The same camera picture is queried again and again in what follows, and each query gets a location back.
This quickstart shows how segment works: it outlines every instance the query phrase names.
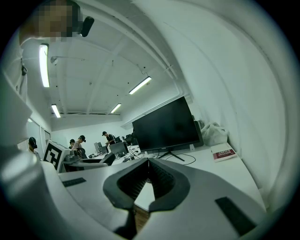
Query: desk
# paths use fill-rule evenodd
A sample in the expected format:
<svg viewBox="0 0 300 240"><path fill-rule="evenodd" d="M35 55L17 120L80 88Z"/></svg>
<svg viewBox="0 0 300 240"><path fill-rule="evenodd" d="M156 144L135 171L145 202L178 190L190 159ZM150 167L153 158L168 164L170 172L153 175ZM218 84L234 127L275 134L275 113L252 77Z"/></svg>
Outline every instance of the desk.
<svg viewBox="0 0 300 240"><path fill-rule="evenodd" d="M263 203L263 199L258 191L258 188L253 178L251 177L248 169L246 168L246 166L244 165L244 163L239 157L234 157L216 163L213 159L211 149L208 146L196 148L194 151L179 150L179 151L172 151L172 153L174 153L175 155L182 154L182 153L188 154L195 157L196 161L193 162L194 159L186 155L180 155L180 157L183 160L185 160L185 162L175 157L170 157L171 155L165 156L164 158L170 157L169 159L167 159L167 161L172 161L179 164L189 164L187 165L187 167L192 167L192 168L213 173L221 177L222 179L226 180L227 182L235 186L243 193L247 194L254 201L256 201L264 210L266 209ZM145 154L144 156L143 155L142 156L144 158L156 158L157 155L158 154L155 153L155 154ZM113 165L120 164L122 163L123 160L124 158L121 157L121 159L114 161ZM141 193L139 194L138 198L135 200L135 204L144 210L148 210L149 204L154 200L155 198L154 198L152 185L146 183Z"/></svg>

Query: ceiling light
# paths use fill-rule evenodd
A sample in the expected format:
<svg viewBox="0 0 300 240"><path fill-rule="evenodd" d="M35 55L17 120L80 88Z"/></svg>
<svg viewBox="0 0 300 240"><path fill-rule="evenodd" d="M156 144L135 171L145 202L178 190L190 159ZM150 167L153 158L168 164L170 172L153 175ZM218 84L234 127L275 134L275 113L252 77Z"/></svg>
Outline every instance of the ceiling light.
<svg viewBox="0 0 300 240"><path fill-rule="evenodd" d="M152 78L151 77L147 77L146 79L144 79L141 83L139 83L135 88L133 88L129 94L134 94L136 91L138 91L143 85L145 85L147 82L149 82Z"/></svg>
<svg viewBox="0 0 300 240"><path fill-rule="evenodd" d="M116 105L116 107L111 111L111 113L114 113L121 105L121 103L118 103L118 105Z"/></svg>
<svg viewBox="0 0 300 240"><path fill-rule="evenodd" d="M39 46L39 68L41 70L41 76L43 86L49 88L49 77L48 77L48 44L41 44Z"/></svg>
<svg viewBox="0 0 300 240"><path fill-rule="evenodd" d="M57 105L56 105L56 104L52 104L51 107L52 107L52 109L53 109L53 111L54 111L56 117L57 117L57 118L60 118L60 113L59 113L59 111L58 111L58 109L57 109Z"/></svg>

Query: white bag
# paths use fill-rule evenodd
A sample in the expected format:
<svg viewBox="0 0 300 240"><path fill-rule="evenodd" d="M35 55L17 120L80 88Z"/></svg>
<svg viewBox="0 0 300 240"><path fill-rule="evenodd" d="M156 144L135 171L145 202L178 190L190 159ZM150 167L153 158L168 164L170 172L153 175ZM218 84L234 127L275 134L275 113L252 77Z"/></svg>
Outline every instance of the white bag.
<svg viewBox="0 0 300 240"><path fill-rule="evenodd" d="M203 142L207 146L214 146L226 143L228 131L224 127L220 127L216 122L209 123L201 129Z"/></svg>

